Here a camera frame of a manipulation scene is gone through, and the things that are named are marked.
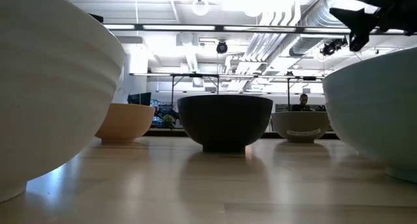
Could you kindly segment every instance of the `large ceramic bowl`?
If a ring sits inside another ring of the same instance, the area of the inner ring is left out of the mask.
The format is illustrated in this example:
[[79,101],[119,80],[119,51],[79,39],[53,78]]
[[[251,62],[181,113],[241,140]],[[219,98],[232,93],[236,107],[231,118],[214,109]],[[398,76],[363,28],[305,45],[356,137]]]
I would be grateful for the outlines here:
[[272,114],[272,129],[290,143],[314,143],[329,127],[327,113],[286,111]]
[[189,96],[178,100],[181,123],[205,152],[244,152],[269,123],[272,100],[244,95]]
[[417,48],[342,68],[323,81],[330,122],[344,142],[417,182]]
[[103,143],[129,143],[144,135],[152,125],[155,108],[138,104],[110,104],[96,133]]
[[106,116],[119,41],[66,0],[0,0],[0,201],[75,156]]

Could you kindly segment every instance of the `wooden floor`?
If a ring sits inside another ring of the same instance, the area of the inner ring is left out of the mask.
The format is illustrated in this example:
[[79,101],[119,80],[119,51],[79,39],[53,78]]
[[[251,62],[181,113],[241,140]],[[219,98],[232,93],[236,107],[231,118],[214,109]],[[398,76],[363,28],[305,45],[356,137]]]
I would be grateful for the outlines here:
[[0,223],[417,223],[417,186],[336,140],[262,139],[241,156],[188,138],[94,141],[0,203]]

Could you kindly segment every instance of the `label on bowl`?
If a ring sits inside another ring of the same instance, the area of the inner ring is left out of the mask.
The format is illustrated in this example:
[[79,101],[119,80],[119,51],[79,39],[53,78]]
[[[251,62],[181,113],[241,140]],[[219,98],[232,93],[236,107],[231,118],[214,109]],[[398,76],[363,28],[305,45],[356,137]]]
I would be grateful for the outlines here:
[[309,132],[295,132],[292,130],[287,130],[287,135],[293,135],[293,136],[312,136],[312,135],[316,135],[318,133],[321,132],[321,129],[318,128],[317,130],[312,130]]

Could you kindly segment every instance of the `beige bowl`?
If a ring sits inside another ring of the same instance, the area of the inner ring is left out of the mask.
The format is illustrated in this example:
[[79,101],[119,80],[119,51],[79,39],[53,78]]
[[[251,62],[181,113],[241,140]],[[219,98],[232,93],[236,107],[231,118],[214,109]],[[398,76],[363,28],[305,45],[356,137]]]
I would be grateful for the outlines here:
[[272,114],[272,130],[292,143],[313,143],[322,137],[329,120],[325,112],[281,112]]
[[154,113],[155,108],[145,105],[110,104],[96,137],[103,143],[132,142],[149,130]]

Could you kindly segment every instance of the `man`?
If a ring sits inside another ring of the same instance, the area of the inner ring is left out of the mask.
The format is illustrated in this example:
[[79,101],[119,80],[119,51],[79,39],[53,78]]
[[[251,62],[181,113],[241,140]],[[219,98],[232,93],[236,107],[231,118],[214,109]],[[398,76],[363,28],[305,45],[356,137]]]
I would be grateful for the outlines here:
[[307,105],[308,96],[307,94],[300,95],[300,104],[292,106],[291,111],[311,111],[310,106]]

